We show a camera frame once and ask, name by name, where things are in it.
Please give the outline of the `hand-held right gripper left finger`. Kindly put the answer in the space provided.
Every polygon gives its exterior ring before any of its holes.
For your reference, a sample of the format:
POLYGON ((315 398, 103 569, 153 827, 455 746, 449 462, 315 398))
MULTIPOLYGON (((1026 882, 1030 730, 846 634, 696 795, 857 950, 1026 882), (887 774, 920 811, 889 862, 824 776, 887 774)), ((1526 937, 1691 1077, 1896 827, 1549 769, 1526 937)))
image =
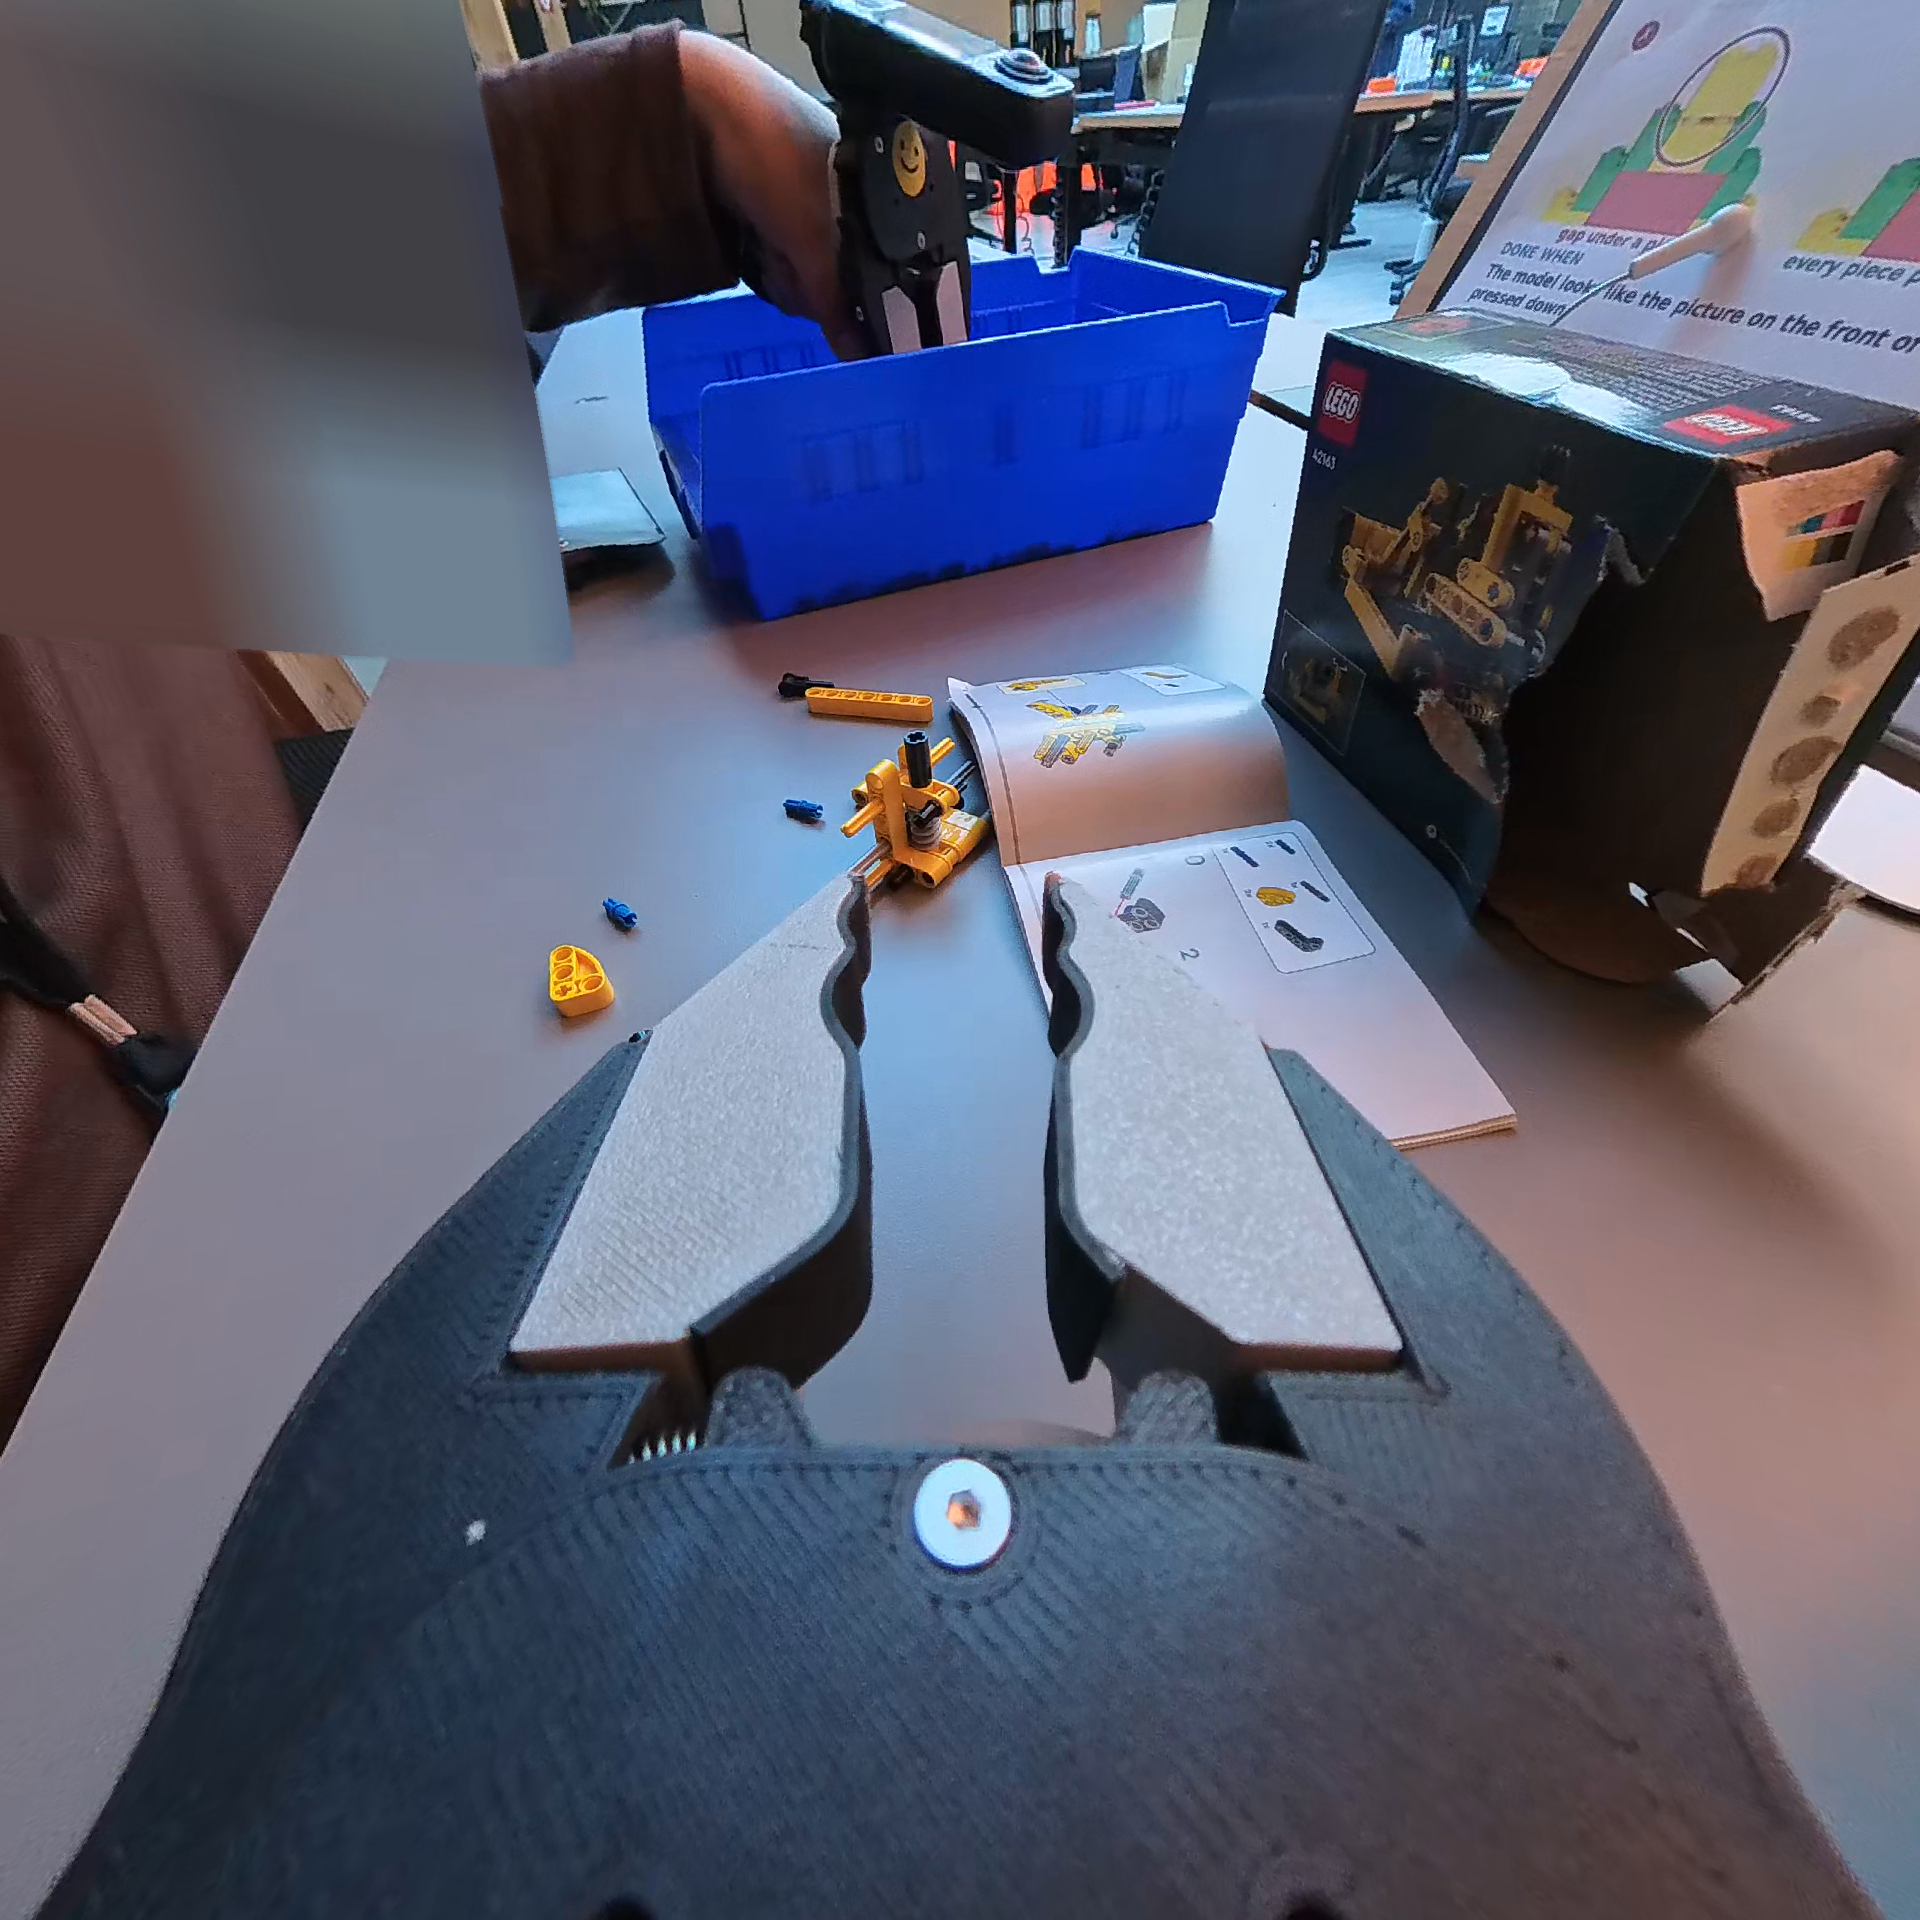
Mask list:
POLYGON ((641 1046, 545 1259, 513 1362, 805 1385, 874 1298, 862 1094, 871 909, 841 875, 641 1046))

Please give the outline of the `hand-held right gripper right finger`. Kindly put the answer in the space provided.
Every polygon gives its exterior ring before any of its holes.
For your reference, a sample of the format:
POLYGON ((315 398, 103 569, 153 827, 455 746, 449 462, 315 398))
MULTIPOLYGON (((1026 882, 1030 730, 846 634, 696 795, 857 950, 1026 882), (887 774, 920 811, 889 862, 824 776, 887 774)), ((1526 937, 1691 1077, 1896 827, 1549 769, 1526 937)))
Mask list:
POLYGON ((1070 1379, 1381 1373, 1405 1336, 1258 1030, 1047 877, 1047 1322, 1070 1379))

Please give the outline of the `blue plastic bin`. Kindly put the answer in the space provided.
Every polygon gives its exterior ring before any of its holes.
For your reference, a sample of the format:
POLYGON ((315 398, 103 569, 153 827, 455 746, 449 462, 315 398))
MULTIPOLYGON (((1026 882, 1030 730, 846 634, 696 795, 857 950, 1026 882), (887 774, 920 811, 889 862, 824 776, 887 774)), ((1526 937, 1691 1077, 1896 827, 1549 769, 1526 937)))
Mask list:
POLYGON ((641 312, 648 414, 710 575, 760 616, 1210 520, 1272 287, 1078 248, 971 271, 959 347, 841 363, 747 290, 641 312))

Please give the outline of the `lego instruction booklet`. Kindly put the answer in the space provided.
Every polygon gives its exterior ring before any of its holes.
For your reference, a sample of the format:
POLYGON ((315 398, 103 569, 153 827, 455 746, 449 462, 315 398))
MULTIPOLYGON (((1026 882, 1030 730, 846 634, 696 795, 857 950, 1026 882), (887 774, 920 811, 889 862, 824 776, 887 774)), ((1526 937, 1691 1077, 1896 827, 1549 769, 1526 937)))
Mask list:
POLYGON ((1082 882, 1136 944, 1297 1050, 1398 1147, 1517 1113, 1307 825, 1256 693, 1181 663, 967 683, 982 774, 1043 970, 1043 887, 1082 882))

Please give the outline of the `yellow lego assembly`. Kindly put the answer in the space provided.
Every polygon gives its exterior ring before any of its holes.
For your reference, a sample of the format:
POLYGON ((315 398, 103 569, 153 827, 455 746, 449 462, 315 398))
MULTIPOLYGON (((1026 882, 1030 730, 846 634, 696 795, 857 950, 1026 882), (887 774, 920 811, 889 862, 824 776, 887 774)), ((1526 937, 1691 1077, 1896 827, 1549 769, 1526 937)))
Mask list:
POLYGON ((907 882, 941 889, 986 842, 990 814, 971 806, 965 792, 971 761, 959 779, 941 776, 951 754, 950 735, 933 742, 925 729, 915 729, 891 759, 879 761, 853 785, 853 814, 841 833, 871 833, 871 848, 851 869, 870 895, 907 882))

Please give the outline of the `dark lego set box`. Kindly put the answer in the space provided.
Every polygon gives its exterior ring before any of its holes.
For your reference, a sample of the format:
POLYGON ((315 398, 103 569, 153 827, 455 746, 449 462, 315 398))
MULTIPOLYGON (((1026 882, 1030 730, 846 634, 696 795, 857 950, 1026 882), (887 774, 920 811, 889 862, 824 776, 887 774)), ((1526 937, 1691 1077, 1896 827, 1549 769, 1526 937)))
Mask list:
POLYGON ((1915 681, 1915 410, 1469 312, 1330 330, 1264 696, 1577 973, 1746 991, 1915 681))

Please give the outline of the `black office chair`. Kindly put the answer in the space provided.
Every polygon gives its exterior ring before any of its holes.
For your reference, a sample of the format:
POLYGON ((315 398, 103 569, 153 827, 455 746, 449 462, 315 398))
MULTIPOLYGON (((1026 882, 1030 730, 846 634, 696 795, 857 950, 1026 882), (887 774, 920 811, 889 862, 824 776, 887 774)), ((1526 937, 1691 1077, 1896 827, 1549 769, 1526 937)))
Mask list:
POLYGON ((1139 253, 1291 303, 1384 13, 1384 2, 1213 3, 1139 253))

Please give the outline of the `wooden background desk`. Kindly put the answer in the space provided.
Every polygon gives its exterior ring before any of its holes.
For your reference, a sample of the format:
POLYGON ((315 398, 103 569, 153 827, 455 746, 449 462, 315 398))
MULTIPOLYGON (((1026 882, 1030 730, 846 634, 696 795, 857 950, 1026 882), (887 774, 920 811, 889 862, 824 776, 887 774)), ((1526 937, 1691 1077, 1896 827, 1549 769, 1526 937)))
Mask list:
MULTIPOLYGON (((1517 105, 1529 94, 1528 83, 1471 87, 1471 102, 1517 105)), ((1354 105, 1357 117, 1408 117, 1453 105, 1455 96, 1438 89, 1362 91, 1354 105)), ((1105 111, 1082 111, 1072 121, 1072 135, 1094 137, 1175 137, 1189 111, 1186 102, 1130 102, 1105 111)))

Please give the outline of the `black mesh chair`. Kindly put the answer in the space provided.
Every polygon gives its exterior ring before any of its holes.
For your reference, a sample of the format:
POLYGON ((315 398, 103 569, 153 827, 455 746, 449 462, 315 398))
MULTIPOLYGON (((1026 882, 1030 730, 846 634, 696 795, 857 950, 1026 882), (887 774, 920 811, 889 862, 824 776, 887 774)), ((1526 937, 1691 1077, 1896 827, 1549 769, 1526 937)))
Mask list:
POLYGON ((281 735, 274 741, 280 769, 290 791, 303 831, 314 822, 350 742, 352 726, 281 735))

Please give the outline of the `wooden furniture panel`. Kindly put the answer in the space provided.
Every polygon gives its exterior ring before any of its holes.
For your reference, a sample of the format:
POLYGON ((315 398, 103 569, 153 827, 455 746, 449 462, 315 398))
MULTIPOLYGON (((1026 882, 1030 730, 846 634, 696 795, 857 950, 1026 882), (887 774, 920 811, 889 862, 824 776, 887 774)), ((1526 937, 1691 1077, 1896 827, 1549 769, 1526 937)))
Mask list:
POLYGON ((241 651, 274 741, 354 729, 369 693, 336 655, 241 651))

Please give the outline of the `person's brown clothing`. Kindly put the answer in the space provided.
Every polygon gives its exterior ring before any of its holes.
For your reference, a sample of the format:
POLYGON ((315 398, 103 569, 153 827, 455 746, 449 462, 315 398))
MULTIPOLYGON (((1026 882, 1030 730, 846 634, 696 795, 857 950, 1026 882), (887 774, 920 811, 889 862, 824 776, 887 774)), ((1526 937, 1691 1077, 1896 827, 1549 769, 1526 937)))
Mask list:
POLYGON ((72 1001, 201 1045, 298 850, 298 799, 250 658, 2 639, 6 905, 79 963, 6 985, 2 1435, 105 1247, 159 1117, 72 1001))

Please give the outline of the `white sheet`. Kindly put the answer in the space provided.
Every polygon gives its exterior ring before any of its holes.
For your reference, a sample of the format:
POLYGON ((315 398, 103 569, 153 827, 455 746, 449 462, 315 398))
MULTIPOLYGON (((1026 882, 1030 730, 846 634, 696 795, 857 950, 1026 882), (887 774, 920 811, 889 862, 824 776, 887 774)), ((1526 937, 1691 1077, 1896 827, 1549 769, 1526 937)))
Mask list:
POLYGON ((1861 897, 1918 919, 1918 792, 1863 765, 1846 785, 1808 856, 1861 897))

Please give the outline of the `pale wooden peg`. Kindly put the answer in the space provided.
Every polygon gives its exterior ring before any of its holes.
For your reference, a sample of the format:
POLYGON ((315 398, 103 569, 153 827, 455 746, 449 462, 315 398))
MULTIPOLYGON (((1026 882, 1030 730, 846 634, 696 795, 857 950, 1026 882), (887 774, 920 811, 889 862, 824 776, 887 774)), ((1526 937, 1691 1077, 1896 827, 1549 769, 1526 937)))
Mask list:
POLYGON ((1754 223, 1757 208, 1746 201, 1719 208, 1711 218, 1640 253, 1624 279, 1643 280, 1698 256, 1719 258, 1736 253, 1750 243, 1754 223))

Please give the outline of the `printed instruction poster board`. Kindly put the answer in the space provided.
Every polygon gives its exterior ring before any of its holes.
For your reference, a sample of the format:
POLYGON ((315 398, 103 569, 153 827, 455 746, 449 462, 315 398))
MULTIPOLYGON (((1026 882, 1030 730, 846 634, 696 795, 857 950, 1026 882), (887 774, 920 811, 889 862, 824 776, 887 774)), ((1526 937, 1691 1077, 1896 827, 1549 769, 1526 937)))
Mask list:
POLYGON ((1918 3, 1581 3, 1433 242, 1433 309, 1915 408, 1918 3), (1757 208, 1736 253, 1633 261, 1757 208))

